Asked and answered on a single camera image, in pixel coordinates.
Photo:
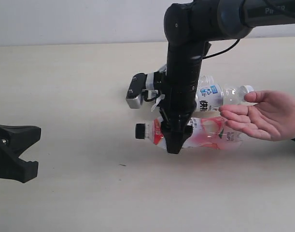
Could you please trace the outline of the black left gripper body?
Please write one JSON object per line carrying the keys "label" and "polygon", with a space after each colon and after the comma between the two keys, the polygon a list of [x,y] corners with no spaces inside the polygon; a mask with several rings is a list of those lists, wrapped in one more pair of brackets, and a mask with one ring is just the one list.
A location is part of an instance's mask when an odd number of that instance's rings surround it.
{"label": "black left gripper body", "polygon": [[18,158],[8,147],[8,139],[0,128],[0,178],[19,179]]}

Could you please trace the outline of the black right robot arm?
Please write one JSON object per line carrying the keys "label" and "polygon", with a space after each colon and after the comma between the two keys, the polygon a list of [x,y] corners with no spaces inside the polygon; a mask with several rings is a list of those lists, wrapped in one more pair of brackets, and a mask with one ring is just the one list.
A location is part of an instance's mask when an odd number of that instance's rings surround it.
{"label": "black right robot arm", "polygon": [[165,12],[167,70],[162,77],[161,131],[167,152],[177,154],[192,135],[188,122],[202,60],[211,41],[240,40],[253,28],[295,24],[295,0],[195,0]]}

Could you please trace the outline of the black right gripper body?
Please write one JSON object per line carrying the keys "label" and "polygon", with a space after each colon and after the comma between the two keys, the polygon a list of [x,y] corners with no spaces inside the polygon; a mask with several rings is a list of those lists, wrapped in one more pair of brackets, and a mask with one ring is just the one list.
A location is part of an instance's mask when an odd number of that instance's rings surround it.
{"label": "black right gripper body", "polygon": [[193,129],[188,122],[196,109],[196,84],[161,84],[161,93],[165,98],[160,102],[160,114],[163,118],[161,130],[164,135],[192,135]]}

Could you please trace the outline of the open bare human hand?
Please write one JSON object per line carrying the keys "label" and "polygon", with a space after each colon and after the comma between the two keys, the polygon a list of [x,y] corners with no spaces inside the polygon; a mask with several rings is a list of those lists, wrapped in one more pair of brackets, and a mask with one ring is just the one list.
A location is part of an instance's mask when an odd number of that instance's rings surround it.
{"label": "open bare human hand", "polygon": [[253,105],[223,105],[219,108],[228,127],[266,141],[294,138],[295,97],[282,91],[261,90],[248,93],[244,99]]}

